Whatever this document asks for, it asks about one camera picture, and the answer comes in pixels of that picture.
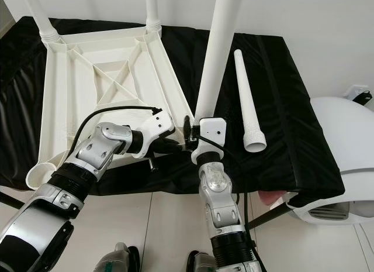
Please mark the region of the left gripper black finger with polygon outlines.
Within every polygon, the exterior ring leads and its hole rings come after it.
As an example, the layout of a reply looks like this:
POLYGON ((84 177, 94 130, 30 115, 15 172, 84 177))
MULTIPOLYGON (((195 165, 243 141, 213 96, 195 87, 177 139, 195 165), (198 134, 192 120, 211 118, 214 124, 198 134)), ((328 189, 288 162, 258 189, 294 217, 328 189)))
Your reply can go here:
POLYGON ((184 147, 175 139, 162 138, 160 139, 160 153, 173 154, 183 152, 184 147))

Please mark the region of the white plastic children table top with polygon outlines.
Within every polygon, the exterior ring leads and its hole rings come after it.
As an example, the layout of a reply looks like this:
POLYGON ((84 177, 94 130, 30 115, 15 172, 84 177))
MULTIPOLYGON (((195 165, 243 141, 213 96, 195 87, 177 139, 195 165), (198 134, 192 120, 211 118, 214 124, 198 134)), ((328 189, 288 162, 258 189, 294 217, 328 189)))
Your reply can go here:
POLYGON ((182 92, 157 32, 144 27, 84 32, 44 43, 46 67, 37 164, 26 184, 37 189, 64 162, 75 133, 93 111, 84 129, 97 122, 139 127, 150 117, 149 107, 171 115, 170 139, 184 146, 184 117, 194 114, 182 92))

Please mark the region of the black table cover cloth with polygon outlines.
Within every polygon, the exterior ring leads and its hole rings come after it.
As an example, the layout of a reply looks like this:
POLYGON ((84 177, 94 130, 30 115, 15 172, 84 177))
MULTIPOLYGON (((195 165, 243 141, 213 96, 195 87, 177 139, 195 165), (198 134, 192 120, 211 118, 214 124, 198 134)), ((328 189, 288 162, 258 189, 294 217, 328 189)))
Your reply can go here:
MULTIPOLYGON (((339 168, 313 111, 310 97, 288 46, 280 36, 236 33, 267 147, 243 147, 240 101, 233 61, 229 61, 214 114, 226 119, 225 163, 236 192, 287 190, 303 200, 327 199, 345 190, 339 168)), ((47 50, 31 17, 16 22, 0 39, 1 184, 27 190, 26 175, 38 160, 47 50)), ((195 194, 198 168, 188 152, 113 168, 91 189, 92 195, 163 191, 195 194)))

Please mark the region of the grey robot left foot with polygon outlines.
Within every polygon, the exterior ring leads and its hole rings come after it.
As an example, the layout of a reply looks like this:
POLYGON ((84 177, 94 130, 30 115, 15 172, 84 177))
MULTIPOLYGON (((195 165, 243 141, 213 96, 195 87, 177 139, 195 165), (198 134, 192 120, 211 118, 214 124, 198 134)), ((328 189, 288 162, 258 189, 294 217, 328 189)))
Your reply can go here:
POLYGON ((114 251, 102 256, 93 272, 141 272, 140 252, 136 246, 118 242, 114 251))

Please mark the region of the white domed appliance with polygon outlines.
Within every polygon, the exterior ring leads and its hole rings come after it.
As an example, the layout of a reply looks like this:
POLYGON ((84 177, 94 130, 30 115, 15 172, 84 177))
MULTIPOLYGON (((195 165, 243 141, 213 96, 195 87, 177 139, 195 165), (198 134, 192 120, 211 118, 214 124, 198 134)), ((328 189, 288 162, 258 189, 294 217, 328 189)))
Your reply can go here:
POLYGON ((289 213, 306 223, 342 226, 374 223, 374 111, 336 97, 311 99, 339 168, 344 192, 289 213))

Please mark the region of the black power plug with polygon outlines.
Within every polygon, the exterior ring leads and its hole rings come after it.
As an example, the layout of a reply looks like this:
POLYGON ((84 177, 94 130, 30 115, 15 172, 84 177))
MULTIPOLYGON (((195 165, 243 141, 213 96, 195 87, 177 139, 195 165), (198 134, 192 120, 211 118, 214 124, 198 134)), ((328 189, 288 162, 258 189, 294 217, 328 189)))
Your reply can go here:
POLYGON ((361 93, 358 93, 352 101, 356 104, 360 104, 362 106, 366 106, 372 99, 374 99, 374 94, 371 91, 366 90, 361 93))

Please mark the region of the white wall socket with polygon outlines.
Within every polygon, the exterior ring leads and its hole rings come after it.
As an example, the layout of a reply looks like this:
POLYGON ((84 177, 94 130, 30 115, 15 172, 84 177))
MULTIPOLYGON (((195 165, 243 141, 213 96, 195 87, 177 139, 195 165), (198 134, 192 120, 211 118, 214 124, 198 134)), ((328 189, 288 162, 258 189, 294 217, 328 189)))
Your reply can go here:
POLYGON ((358 84, 351 85, 348 92, 345 93, 345 98, 347 98, 348 100, 353 100, 358 95, 365 92, 366 90, 368 90, 368 87, 366 85, 358 85, 358 84))

